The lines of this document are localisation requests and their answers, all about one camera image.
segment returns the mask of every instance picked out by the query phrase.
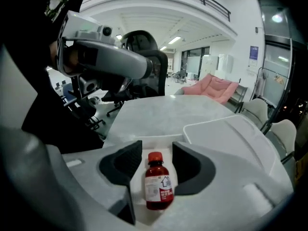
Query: poster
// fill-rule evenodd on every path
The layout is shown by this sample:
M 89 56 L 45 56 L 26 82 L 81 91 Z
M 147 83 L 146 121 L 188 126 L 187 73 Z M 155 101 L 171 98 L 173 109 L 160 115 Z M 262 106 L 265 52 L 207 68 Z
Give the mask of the poster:
M 250 46 L 250 54 L 249 54 L 249 62 L 248 62 L 248 70 L 257 71 L 257 63 L 258 63 L 258 46 Z
M 259 52 L 258 46 L 250 46 L 249 59 L 258 60 L 258 52 Z

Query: window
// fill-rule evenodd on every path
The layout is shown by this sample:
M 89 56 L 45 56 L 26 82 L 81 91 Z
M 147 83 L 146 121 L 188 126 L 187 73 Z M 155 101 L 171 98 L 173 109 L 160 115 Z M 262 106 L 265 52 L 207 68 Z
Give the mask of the window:
M 183 51 L 182 58 L 187 58 L 187 57 L 188 57 L 188 51 Z
M 205 47 L 203 55 L 209 55 L 209 54 L 210 54 L 210 48 L 209 47 Z
M 189 56 L 201 56 L 201 54 L 202 54 L 202 48 L 189 51 Z
M 282 97 L 291 61 L 290 50 L 266 45 L 264 67 L 266 82 L 263 98 L 277 106 Z
M 290 37 L 285 7 L 277 0 L 260 0 L 265 34 Z

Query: white cabinet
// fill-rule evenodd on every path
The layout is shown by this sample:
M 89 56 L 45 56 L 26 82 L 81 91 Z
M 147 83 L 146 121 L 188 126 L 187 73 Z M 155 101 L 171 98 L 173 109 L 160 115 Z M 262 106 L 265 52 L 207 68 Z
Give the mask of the white cabinet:
M 172 58 L 168 58 L 168 73 L 172 73 L 173 72 L 173 59 Z
M 233 68 L 233 57 L 227 54 L 219 54 L 218 71 L 231 73 Z
M 218 56 L 203 56 L 199 80 L 203 79 L 207 74 L 214 75 L 217 66 Z

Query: bottle label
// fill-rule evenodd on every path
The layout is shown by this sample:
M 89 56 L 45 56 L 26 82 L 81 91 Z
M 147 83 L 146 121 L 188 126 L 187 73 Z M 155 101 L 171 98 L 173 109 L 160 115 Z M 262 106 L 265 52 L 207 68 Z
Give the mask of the bottle label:
M 167 202 L 173 199 L 169 175 L 145 178 L 145 200 L 148 202 Z

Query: red bottle cap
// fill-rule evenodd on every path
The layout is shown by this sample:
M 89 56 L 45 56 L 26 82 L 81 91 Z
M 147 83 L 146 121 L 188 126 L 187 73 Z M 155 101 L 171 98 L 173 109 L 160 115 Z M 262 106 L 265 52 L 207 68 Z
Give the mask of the red bottle cap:
M 163 160 L 163 155 L 161 152 L 151 152 L 148 155 L 149 163 L 152 161 L 162 161 Z

